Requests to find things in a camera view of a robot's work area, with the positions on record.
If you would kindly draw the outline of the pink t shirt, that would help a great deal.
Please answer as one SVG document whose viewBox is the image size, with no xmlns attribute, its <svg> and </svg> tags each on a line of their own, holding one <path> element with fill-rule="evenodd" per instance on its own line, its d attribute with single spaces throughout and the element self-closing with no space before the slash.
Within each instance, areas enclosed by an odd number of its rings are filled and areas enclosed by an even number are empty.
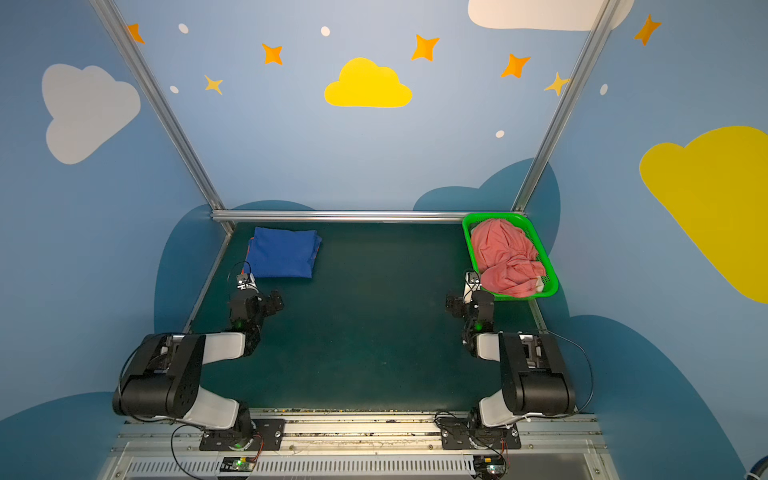
<svg viewBox="0 0 768 480">
<path fill-rule="evenodd" d="M 488 291 L 527 298 L 544 289 L 546 268 L 525 232 L 506 219 L 488 219 L 470 232 L 481 285 Z"/>
</svg>

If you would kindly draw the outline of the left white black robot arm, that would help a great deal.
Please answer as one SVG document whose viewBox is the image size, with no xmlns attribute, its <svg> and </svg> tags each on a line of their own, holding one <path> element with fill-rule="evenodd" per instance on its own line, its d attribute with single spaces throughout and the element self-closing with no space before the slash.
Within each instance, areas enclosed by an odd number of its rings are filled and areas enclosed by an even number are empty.
<svg viewBox="0 0 768 480">
<path fill-rule="evenodd" d="M 202 431 L 202 451 L 277 451 L 283 420 L 252 419 L 248 405 L 201 386 L 205 365 L 251 355 L 264 319 L 284 308 L 281 294 L 237 291 L 229 329 L 207 334 L 148 335 L 121 369 L 113 411 L 140 422 L 175 421 Z"/>
</svg>

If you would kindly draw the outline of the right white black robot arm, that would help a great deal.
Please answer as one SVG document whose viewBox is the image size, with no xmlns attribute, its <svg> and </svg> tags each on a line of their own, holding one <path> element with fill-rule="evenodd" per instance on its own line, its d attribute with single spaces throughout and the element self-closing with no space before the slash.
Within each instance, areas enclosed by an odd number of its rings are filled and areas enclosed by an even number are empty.
<svg viewBox="0 0 768 480">
<path fill-rule="evenodd" d="M 578 411 L 554 334 L 497 331 L 494 295 L 483 290 L 447 296 L 446 310 L 464 321 L 462 344 L 469 354 L 496 363 L 500 373 L 499 390 L 482 398 L 467 416 L 435 415 L 446 449 L 501 448 L 524 420 L 567 418 Z"/>
</svg>

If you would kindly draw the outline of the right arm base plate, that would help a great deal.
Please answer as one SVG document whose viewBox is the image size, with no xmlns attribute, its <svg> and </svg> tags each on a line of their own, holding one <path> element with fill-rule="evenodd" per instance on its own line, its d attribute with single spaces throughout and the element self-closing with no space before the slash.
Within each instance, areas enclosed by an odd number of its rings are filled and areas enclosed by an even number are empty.
<svg viewBox="0 0 768 480">
<path fill-rule="evenodd" d="M 515 427 L 488 428 L 468 417 L 438 416 L 435 425 L 440 431 L 444 450 L 515 450 L 521 448 Z"/>
</svg>

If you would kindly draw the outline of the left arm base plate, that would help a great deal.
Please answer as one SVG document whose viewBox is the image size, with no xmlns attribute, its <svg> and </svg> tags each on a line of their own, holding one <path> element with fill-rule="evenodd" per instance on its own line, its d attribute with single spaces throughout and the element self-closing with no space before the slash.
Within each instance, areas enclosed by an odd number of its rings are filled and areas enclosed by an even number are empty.
<svg viewBox="0 0 768 480">
<path fill-rule="evenodd" d="M 286 422 L 277 418 L 252 419 L 250 425 L 238 422 L 227 430 L 203 433 L 200 451 L 258 452 L 277 451 L 281 447 Z"/>
</svg>

